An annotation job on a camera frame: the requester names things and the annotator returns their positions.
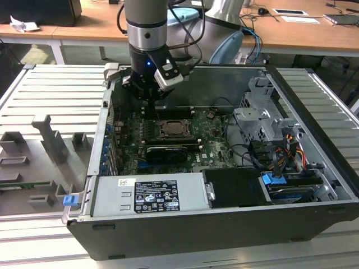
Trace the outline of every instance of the gray robot arm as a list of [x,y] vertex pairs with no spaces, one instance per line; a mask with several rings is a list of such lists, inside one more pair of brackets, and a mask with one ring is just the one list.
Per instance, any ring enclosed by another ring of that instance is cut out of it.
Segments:
[[[238,16],[242,4],[243,0],[215,0],[206,12],[205,32],[198,42],[203,61],[229,63],[234,58],[243,38]],[[175,58],[200,58],[195,46],[170,50],[190,40],[180,24],[167,27],[167,7],[167,0],[125,1],[132,73],[124,87],[138,99],[162,99],[183,81],[188,66],[178,66]],[[199,18],[185,23],[195,40],[202,34],[202,23]]]

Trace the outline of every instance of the floor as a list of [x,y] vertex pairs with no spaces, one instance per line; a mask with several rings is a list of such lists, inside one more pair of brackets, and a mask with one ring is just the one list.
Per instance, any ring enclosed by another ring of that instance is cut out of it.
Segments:
[[[105,48],[107,60],[100,59],[100,51],[98,47],[78,47],[66,46],[65,54],[68,64],[105,64],[106,62],[120,62],[121,64],[129,64],[130,57],[128,50],[123,48]],[[22,63],[37,64],[56,64],[52,50],[46,45],[11,45],[11,50],[5,49],[0,54],[0,94],[4,93],[12,80],[21,70],[17,60],[11,54],[11,51],[20,59]],[[269,59],[270,63],[277,67],[291,67],[295,55],[287,54],[262,54],[262,59]],[[318,57],[304,56],[297,62],[298,67],[313,68],[320,63]],[[348,64],[349,69],[344,71],[343,65]],[[342,58],[342,57],[325,57],[321,61],[320,67],[315,72],[320,78],[335,92],[339,93],[348,78],[353,74],[354,70],[359,67],[359,58]],[[359,72],[351,79],[340,97],[342,100],[349,95],[350,91],[359,85]]]

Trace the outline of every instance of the power supply label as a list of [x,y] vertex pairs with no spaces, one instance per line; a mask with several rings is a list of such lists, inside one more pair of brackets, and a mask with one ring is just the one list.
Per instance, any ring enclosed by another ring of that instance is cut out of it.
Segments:
[[135,183],[135,212],[179,211],[176,180]]

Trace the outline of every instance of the open computer chassis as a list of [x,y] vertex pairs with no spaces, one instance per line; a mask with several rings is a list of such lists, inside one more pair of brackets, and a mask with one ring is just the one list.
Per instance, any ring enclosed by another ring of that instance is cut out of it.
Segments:
[[358,175],[297,96],[307,74],[200,67],[154,111],[122,88],[129,71],[63,216],[93,259],[300,242],[359,216]]

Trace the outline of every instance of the blue tab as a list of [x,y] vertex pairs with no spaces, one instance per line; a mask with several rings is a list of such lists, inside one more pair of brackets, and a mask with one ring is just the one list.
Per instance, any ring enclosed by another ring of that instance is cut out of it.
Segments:
[[67,195],[64,197],[63,206],[78,206],[79,205],[79,196],[78,195]]
[[287,184],[286,179],[284,176],[281,176],[280,178],[276,178],[273,176],[272,173],[267,173],[262,176],[262,179],[264,181],[264,184]]

